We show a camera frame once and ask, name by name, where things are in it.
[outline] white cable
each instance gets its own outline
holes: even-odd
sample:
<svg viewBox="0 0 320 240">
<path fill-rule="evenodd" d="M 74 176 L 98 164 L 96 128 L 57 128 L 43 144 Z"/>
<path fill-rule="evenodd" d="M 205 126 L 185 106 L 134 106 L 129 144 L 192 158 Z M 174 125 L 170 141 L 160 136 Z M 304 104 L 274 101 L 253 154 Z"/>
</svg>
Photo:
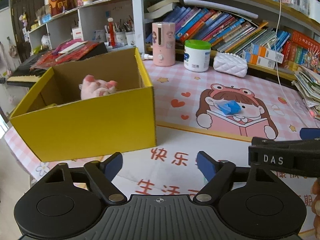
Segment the white cable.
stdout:
<svg viewBox="0 0 320 240">
<path fill-rule="evenodd" d="M 276 39 L 277 39 L 277 33 L 278 33 L 278 28 L 279 28 L 279 24 L 280 24 L 280 18 L 281 18 L 281 0 L 280 0 L 280 11 L 279 11 L 279 18 L 278 18 L 278 23 L 277 23 L 277 28 L 276 28 Z M 291 105 L 290 101 L 287 99 L 287 96 L 285 95 L 283 89 L 282 89 L 282 85 L 280 82 L 280 77 L 279 77 L 279 72 L 278 72 L 278 62 L 276 61 L 276 68 L 277 68 L 277 76 L 278 76 L 278 82 L 281 88 L 281 91 L 285 97 L 285 100 L 288 102 L 289 106 L 291 106 L 293 112 L 297 115 L 297 117 L 299 117 L 300 121 L 303 123 L 303 125 L 308 128 L 308 125 L 303 121 L 303 119 L 301 118 L 301 116 L 296 112 L 296 110 L 294 109 L 294 107 Z"/>
</svg>

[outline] stuffed animal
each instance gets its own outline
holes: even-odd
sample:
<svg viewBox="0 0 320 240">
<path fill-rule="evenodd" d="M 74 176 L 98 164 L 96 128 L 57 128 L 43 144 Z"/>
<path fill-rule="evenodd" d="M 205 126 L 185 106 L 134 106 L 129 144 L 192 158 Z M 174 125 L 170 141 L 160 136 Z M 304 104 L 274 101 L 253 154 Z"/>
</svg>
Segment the stuffed animal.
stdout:
<svg viewBox="0 0 320 240">
<path fill-rule="evenodd" d="M 116 92 L 116 81 L 106 82 L 96 80 L 92 75 L 86 75 L 81 87 L 81 100 L 102 97 Z"/>
</svg>

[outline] stack of papers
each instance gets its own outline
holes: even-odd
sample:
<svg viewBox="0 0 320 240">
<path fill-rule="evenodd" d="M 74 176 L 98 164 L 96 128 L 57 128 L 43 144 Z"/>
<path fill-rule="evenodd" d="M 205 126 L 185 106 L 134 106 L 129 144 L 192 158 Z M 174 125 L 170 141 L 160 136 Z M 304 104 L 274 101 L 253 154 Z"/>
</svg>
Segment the stack of papers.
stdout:
<svg viewBox="0 0 320 240">
<path fill-rule="evenodd" d="M 295 72 L 297 81 L 293 84 L 303 97 L 311 115 L 320 120 L 320 75 L 303 66 Z"/>
</svg>

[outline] yellow cardboard box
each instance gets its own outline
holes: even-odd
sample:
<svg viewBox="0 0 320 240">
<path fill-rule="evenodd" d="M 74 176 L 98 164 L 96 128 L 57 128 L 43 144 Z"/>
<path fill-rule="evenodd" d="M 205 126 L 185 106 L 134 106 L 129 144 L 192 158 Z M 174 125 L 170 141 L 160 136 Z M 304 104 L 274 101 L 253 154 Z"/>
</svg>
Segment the yellow cardboard box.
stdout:
<svg viewBox="0 0 320 240">
<path fill-rule="evenodd" d="M 115 80 L 118 92 L 80 100 L 87 75 Z M 57 106 L 44 108 L 51 104 Z M 153 86 L 138 49 L 98 55 L 50 68 L 10 119 L 42 162 L 156 146 Z"/>
</svg>

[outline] cartoon girl illustration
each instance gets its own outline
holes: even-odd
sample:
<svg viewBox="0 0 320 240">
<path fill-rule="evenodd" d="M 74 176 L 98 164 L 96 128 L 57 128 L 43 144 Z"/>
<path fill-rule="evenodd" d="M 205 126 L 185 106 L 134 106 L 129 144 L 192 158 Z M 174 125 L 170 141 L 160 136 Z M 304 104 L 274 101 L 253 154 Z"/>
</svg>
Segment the cartoon girl illustration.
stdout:
<svg viewBox="0 0 320 240">
<path fill-rule="evenodd" d="M 218 104 L 231 100 L 241 106 L 241 111 L 237 114 L 224 115 Z M 209 130 L 268 139 L 275 139 L 278 136 L 278 130 L 265 104 L 256 98 L 253 92 L 244 88 L 212 84 L 211 89 L 201 93 L 196 118 L 201 127 Z"/>
</svg>

